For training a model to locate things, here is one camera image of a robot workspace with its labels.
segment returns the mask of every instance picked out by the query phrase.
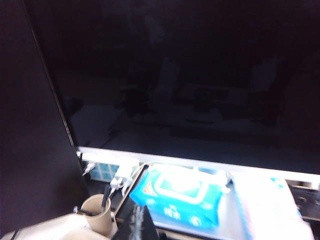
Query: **white package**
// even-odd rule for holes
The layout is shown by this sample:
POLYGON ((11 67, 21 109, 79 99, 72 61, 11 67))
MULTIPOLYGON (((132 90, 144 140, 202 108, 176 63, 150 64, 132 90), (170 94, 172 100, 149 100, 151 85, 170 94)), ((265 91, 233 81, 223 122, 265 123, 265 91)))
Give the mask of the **white package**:
POLYGON ((314 240, 283 179, 232 173, 248 240, 314 240))

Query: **cable connector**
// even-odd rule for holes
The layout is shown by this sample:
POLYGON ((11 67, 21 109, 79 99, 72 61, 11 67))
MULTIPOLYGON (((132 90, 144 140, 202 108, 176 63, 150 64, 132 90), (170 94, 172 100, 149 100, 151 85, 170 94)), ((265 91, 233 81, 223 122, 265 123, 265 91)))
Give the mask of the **cable connector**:
POLYGON ((82 174, 82 176, 88 174, 92 169, 94 169, 96 167, 96 164, 94 162, 89 162, 82 174))

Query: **paper cup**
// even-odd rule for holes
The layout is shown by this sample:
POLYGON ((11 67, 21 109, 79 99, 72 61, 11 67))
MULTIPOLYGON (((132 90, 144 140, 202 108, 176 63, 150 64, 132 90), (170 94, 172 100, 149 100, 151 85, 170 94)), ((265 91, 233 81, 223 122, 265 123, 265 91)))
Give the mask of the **paper cup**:
POLYGON ((100 213, 99 215, 86 215, 85 217, 93 231, 106 236, 112 230, 112 219, 110 210, 111 201, 110 198, 108 198, 105 210, 101 212, 101 202, 103 198, 103 194, 92 195, 83 202, 81 209, 93 213, 100 213))

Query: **black object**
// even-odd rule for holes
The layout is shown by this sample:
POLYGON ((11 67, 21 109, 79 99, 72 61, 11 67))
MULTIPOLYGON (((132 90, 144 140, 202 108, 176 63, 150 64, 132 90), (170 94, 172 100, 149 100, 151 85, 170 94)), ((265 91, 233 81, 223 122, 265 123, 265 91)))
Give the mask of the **black object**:
POLYGON ((160 240, 148 207, 135 205, 112 240, 160 240))
POLYGON ((74 206, 73 213, 74 214, 83 214, 83 215, 87 215, 87 216, 90 216, 90 217, 93 217, 94 215, 96 215, 93 212, 90 212, 90 211, 87 211, 87 210, 84 210, 84 209, 79 209, 78 206, 74 206))
POLYGON ((20 0, 0 1, 0 234, 71 212, 89 196, 20 0))
POLYGON ((303 220, 310 223, 314 238, 320 239, 320 191, 303 186, 289 188, 303 220))
POLYGON ((110 186, 106 185, 104 188, 104 193, 103 193, 103 199, 102 199, 102 203, 101 203, 101 207, 102 208, 106 208, 106 204, 107 204, 107 200, 110 194, 110 186))

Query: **charger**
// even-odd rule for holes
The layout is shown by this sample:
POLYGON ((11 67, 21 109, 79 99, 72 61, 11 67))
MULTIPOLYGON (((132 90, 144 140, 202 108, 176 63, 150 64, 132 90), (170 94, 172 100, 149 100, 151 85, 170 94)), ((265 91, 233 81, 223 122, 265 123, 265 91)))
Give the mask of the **charger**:
POLYGON ((122 188, 125 183, 131 178, 133 173, 132 166, 120 165, 116 171, 113 179, 110 182, 111 191, 109 197, 111 198, 113 193, 122 188))

